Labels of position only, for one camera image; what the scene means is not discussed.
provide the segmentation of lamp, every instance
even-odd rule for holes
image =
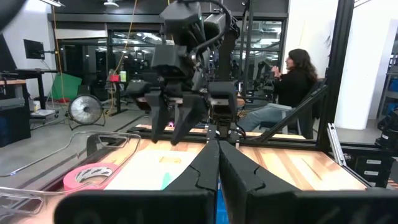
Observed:
[[[61,6],[65,6],[64,4],[60,3],[60,1],[55,1],[55,0],[40,0],[42,2],[45,2],[47,4],[50,4],[52,6],[56,6],[56,7],[61,7]]]

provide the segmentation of black jacket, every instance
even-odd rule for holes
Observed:
[[[282,75],[279,81],[275,81],[274,93],[278,94],[278,104],[297,107],[310,91],[313,83],[303,70],[292,70]]]

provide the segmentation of dark hair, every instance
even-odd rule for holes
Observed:
[[[306,50],[295,49],[289,52],[290,59],[293,60],[294,68],[297,70],[304,70],[308,79],[315,84],[318,80],[317,70],[311,63],[311,57]]]

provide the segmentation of electric fan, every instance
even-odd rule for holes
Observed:
[[[100,126],[105,125],[104,109],[101,105],[101,102],[93,95],[78,95],[69,104],[68,116],[72,121],[79,124],[78,126],[72,128],[69,123],[69,127],[72,130],[79,126],[92,124]],[[101,116],[104,117],[104,124],[96,124]]]

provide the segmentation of woman's arm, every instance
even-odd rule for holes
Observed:
[[[281,75],[279,80],[274,82],[274,93],[281,94],[283,92],[289,91],[298,85],[296,81],[296,74]]]

